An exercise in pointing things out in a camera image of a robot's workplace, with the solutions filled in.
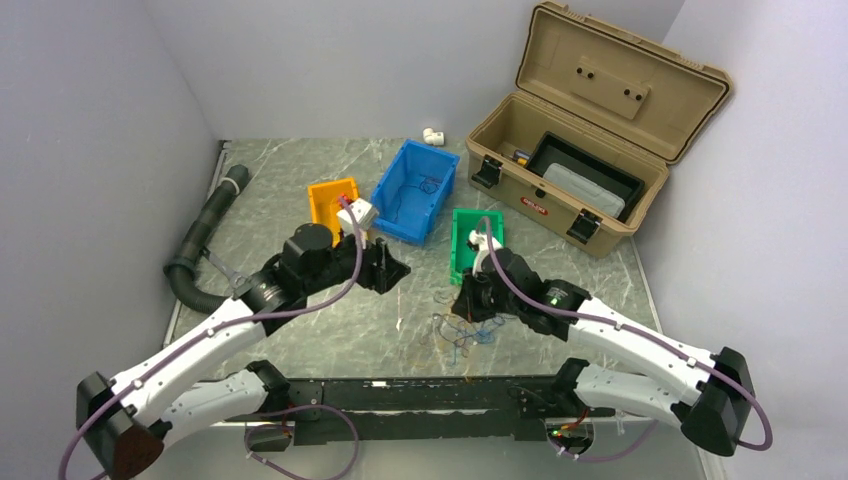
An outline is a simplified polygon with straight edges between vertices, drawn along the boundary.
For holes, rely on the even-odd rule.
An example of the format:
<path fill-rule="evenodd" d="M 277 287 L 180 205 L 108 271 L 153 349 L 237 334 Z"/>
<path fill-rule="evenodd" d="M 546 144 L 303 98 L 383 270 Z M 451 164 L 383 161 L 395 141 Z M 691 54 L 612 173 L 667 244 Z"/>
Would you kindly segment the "white pipe elbow fitting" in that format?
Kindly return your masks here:
<path fill-rule="evenodd" d="M 442 131 L 436 131 L 433 128 L 425 128 L 422 131 L 422 139 L 425 144 L 441 147 L 445 145 L 445 135 Z"/>

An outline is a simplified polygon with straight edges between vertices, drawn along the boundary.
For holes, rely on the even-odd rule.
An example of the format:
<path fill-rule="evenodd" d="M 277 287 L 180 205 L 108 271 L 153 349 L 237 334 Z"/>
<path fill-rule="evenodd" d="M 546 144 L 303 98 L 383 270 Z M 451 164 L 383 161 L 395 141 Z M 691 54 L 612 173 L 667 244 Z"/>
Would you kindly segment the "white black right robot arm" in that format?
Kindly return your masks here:
<path fill-rule="evenodd" d="M 474 261 L 462 272 L 452 313 L 472 323 L 512 315 L 538 334 L 596 347 L 633 367 L 621 373 L 567 359 L 550 387 L 557 411 L 607 408 L 652 418 L 718 456 L 743 445 L 755 397 L 743 354 L 729 347 L 714 353 L 650 330 L 577 285 L 541 279 L 508 248 L 468 247 Z"/>

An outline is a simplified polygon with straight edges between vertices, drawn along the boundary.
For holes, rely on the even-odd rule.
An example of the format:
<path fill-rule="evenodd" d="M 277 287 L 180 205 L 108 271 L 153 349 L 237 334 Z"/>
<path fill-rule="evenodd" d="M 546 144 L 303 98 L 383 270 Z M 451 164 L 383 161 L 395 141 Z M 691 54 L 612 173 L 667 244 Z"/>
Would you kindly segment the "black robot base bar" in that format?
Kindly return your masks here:
<path fill-rule="evenodd" d="M 612 409 L 577 397 L 577 376 L 588 365 L 569 358 L 552 375 L 292 378 L 285 396 L 237 418 L 286 421 L 297 446 L 347 440 L 351 427 L 362 440 L 542 441 L 549 429 L 612 417 Z"/>

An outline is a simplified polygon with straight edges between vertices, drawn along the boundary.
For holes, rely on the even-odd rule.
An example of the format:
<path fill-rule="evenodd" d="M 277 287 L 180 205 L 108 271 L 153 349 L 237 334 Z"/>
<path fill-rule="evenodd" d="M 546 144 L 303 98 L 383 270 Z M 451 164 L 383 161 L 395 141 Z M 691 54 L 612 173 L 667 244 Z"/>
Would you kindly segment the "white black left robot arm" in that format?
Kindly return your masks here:
<path fill-rule="evenodd" d="M 269 362 L 253 362 L 221 381 L 212 367 L 312 312 L 310 296 L 341 286 L 327 308 L 354 286 L 384 294 L 411 269 L 387 243 L 355 234 L 333 241 L 307 223 L 282 251 L 214 307 L 199 325 L 149 359 L 111 378 L 95 372 L 77 386 L 77 441 L 85 441 L 111 479 L 132 479 L 179 440 L 218 421 L 256 413 L 279 417 L 289 386 Z"/>

